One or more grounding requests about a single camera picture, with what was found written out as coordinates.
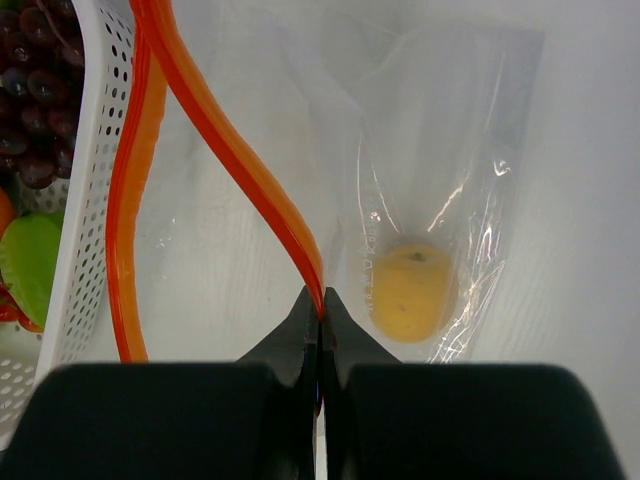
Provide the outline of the yellow peach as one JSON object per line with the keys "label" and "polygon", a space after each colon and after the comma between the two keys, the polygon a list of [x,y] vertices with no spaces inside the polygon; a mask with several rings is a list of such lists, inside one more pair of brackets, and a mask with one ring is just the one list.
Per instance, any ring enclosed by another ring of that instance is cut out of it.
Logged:
{"label": "yellow peach", "polygon": [[452,258],[431,245],[406,245],[374,259],[370,318],[389,339],[419,343],[450,320],[459,283]]}

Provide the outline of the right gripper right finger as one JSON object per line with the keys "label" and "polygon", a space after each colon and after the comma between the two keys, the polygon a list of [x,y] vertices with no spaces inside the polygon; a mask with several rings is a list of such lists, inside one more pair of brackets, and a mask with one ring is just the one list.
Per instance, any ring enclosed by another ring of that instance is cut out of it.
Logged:
{"label": "right gripper right finger", "polygon": [[332,479],[620,479],[597,408],[568,370],[403,363],[325,294],[321,324]]}

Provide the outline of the orange fruit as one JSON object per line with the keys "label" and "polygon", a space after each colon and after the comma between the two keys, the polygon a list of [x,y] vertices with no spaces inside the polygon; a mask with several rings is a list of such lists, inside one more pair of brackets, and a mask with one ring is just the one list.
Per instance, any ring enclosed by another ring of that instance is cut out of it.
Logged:
{"label": "orange fruit", "polygon": [[3,189],[0,189],[0,236],[4,234],[15,217],[16,213],[10,197]]}

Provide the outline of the purple grape bunch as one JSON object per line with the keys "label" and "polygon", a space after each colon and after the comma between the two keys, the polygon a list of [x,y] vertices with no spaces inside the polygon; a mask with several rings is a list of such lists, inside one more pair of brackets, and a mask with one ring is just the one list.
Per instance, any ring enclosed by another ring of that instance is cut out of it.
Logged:
{"label": "purple grape bunch", "polygon": [[71,176],[84,67],[71,1],[1,3],[1,170],[30,189]]}

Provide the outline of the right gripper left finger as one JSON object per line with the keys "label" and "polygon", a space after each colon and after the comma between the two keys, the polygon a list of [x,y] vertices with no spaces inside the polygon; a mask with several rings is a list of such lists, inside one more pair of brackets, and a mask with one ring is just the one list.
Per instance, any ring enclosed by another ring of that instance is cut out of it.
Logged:
{"label": "right gripper left finger", "polygon": [[5,479],[311,479],[318,327],[302,291],[233,362],[52,371],[1,456]]}

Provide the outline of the clear zip top bag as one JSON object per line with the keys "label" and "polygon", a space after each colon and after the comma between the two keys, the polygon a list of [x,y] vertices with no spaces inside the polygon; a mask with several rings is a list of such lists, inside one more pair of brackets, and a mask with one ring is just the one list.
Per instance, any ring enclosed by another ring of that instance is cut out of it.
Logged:
{"label": "clear zip top bag", "polygon": [[[540,28],[403,1],[135,1],[110,190],[119,357],[228,355],[307,291],[409,362],[468,360],[507,263]],[[453,260],[452,317],[399,343],[374,259]]]}

